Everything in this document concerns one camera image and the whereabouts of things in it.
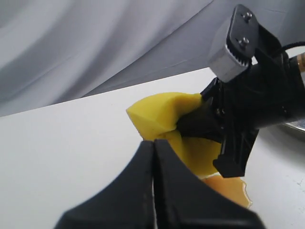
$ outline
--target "liquid spill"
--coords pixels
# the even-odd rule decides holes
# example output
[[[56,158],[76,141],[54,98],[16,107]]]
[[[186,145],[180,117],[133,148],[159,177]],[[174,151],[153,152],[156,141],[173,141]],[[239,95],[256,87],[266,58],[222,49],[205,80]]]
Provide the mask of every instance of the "liquid spill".
[[[223,178],[216,174],[203,178],[202,181],[219,194],[245,208],[249,208],[252,204],[246,192],[246,183],[239,177]]]

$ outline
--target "screw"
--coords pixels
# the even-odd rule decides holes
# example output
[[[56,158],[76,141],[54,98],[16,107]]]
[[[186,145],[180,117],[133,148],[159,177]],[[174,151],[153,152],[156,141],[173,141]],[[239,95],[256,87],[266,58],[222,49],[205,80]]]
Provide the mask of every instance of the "screw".
[[[252,13],[247,12],[246,14],[243,15],[244,21],[249,22],[249,20],[252,18]]]
[[[249,44],[249,40],[246,37],[243,37],[240,41],[239,41],[239,45],[240,47],[242,47],[243,49],[247,46],[247,44]]]

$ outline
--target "white surface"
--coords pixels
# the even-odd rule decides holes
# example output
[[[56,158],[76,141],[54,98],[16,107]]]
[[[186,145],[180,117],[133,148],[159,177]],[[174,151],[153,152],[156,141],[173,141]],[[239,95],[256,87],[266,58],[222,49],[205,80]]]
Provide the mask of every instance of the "white surface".
[[[0,228],[50,229],[61,214],[109,184],[141,138],[125,109],[161,92],[200,92],[198,70],[0,118]],[[305,144],[264,129],[245,180],[268,229],[305,225]]]

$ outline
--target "gray curtain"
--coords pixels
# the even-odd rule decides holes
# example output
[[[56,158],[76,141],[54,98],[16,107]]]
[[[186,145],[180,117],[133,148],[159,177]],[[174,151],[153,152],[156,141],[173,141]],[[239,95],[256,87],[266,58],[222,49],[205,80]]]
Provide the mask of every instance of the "gray curtain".
[[[2,1],[0,116],[208,67],[239,3],[282,44],[305,40],[304,0]]]

